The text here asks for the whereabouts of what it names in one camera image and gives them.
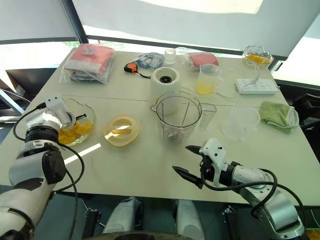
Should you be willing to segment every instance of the white cylinder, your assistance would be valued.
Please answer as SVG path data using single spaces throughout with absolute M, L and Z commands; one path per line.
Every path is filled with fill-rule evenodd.
M 161 95 L 180 90 L 179 72 L 171 67 L 160 67 L 153 72 L 150 80 L 149 103 L 153 106 Z

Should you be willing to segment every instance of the black cable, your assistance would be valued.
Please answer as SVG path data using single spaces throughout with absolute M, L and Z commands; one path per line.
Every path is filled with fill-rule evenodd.
M 208 184 L 205 180 L 205 175 L 204 175 L 204 172 L 201 171 L 200 172 L 200 175 L 201 175 L 201 180 L 203 182 L 203 184 L 211 189 L 211 190 L 214 190 L 214 191 L 230 191 L 230 190 L 238 190 L 238 189 L 243 189 L 243 188 L 247 188 L 247 187 L 252 187 L 252 186 L 257 186 L 257 185 L 274 185 L 273 182 L 271 181 L 255 181 L 255 182 L 250 182 L 250 183 L 245 183 L 245 184 L 239 184 L 239 185 L 236 185 L 236 186 L 227 186 L 227 187 L 215 187 L 215 186 L 211 186 L 210 184 Z M 290 193 L 294 198 L 295 200 L 298 202 L 300 208 L 301 208 L 301 211 L 302 211 L 302 223 L 304 226 L 306 226 L 306 214 L 305 214 L 305 207 L 302 203 L 302 201 L 300 200 L 300 198 L 291 190 L 289 189 L 288 187 L 284 186 L 284 185 L 281 185 L 281 184 L 277 184 L 277 187 L 281 188 L 281 189 L 284 189 L 286 190 L 288 193 Z
M 85 171 L 85 162 L 83 160 L 83 158 L 79 155 L 79 153 L 77 153 L 76 150 L 72 149 L 71 147 L 65 145 L 65 144 L 62 144 L 60 142 L 58 142 L 58 145 L 63 147 L 63 148 L 66 148 L 68 150 L 70 150 L 71 152 L 73 152 L 80 160 L 80 163 L 81 163 L 81 172 L 80 172 L 80 175 L 78 176 L 78 178 L 74 181 L 74 183 L 71 183 L 63 188 L 60 188 L 58 190 L 56 190 L 55 192 L 62 192 L 68 188 L 71 188 L 73 185 L 75 185 L 77 182 L 79 182 L 79 180 L 81 179 L 82 175 L 84 174 L 84 171 Z
M 18 124 L 20 123 L 20 121 L 21 121 L 22 119 L 24 119 L 26 116 L 28 116 L 29 114 L 33 113 L 33 112 L 36 111 L 37 109 L 38 109 L 38 108 L 34 108 L 34 109 L 32 109 L 31 111 L 28 111 L 26 114 L 22 115 L 22 116 L 18 119 L 18 121 L 16 121 L 16 123 L 15 123 L 14 126 L 13 126 L 13 130 L 12 130 L 12 133 L 13 133 L 13 135 L 15 136 L 16 139 L 19 139 L 19 140 L 21 140 L 21 141 L 25 141 L 24 138 L 22 138 L 22 137 L 20 137 L 20 136 L 17 135 L 16 128 L 17 128 Z
M 12 130 L 12 133 L 13 133 L 13 135 L 15 136 L 16 139 L 19 139 L 19 140 L 21 140 L 21 141 L 25 141 L 25 139 L 22 138 L 22 137 L 20 137 L 20 136 L 18 136 L 18 135 L 17 135 L 17 132 L 16 132 L 17 126 L 18 126 L 18 124 L 20 123 L 20 121 L 21 121 L 22 119 L 24 119 L 26 116 L 28 116 L 29 114 L 31 114 L 31 113 L 33 113 L 34 111 L 36 111 L 37 109 L 44 109 L 45 107 L 46 107 L 46 103 L 45 103 L 45 102 L 40 103 L 38 106 L 36 106 L 36 107 L 35 107 L 34 109 L 32 109 L 31 111 L 28 111 L 27 113 L 25 113 L 24 115 L 22 115 L 22 116 L 18 119 L 18 121 L 16 121 L 16 123 L 15 123 L 14 126 L 13 126 L 13 130 Z
M 73 186 L 73 190 L 74 190 L 74 213 L 73 213 L 72 225 L 71 225 L 71 229 L 70 229 L 69 237 L 68 237 L 68 239 L 71 240 L 72 239 L 72 235 L 73 235 L 74 230 L 75 230 L 75 226 L 76 226 L 77 210 L 78 210 L 78 192 L 77 192 L 76 183 L 74 182 L 73 177 L 71 176 L 71 174 L 68 171 L 68 169 L 65 169 L 65 170 L 66 170 L 66 174 L 70 178 L 71 185 Z
M 272 185 L 272 188 L 271 188 L 270 192 L 268 193 L 268 195 L 251 209 L 250 214 L 255 219 L 258 218 L 258 216 L 256 215 L 256 210 L 261 208 L 261 207 L 263 207 L 265 205 L 265 203 L 269 201 L 269 199 L 275 193 L 275 191 L 277 189 L 277 184 L 278 184 L 278 179 L 277 179 L 276 175 L 272 171 L 270 171 L 268 169 L 260 169 L 260 170 L 270 174 L 273 177 L 273 185 Z
M 140 72 L 139 72 L 140 76 L 143 77 L 143 78 L 146 78 L 146 79 L 150 79 L 151 76 L 145 76 L 145 75 L 142 75 Z

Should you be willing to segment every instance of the yellow lid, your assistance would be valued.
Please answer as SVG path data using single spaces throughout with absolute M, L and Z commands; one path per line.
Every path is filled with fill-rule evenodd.
M 102 129 L 104 138 L 116 147 L 131 143 L 139 134 L 139 126 L 131 116 L 120 115 Z

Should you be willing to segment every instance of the white window blind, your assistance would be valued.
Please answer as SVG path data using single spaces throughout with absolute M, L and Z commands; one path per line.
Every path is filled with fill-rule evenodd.
M 73 0 L 87 35 L 287 57 L 320 12 L 319 0 Z
M 59 0 L 0 0 L 0 41 L 75 37 Z

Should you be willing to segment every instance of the measuring cup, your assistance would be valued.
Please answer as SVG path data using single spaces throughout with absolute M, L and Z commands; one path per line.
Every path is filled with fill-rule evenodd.
M 221 129 L 232 140 L 246 140 L 259 122 L 260 115 L 253 107 L 234 106 Z
M 222 70 L 217 65 L 201 65 L 198 80 L 195 84 L 195 90 L 199 94 L 213 93 L 218 90 L 219 85 L 224 81 L 221 75 Z
M 161 135 L 168 145 L 185 142 L 193 132 L 202 114 L 197 98 L 183 91 L 167 92 L 156 101 L 156 115 Z

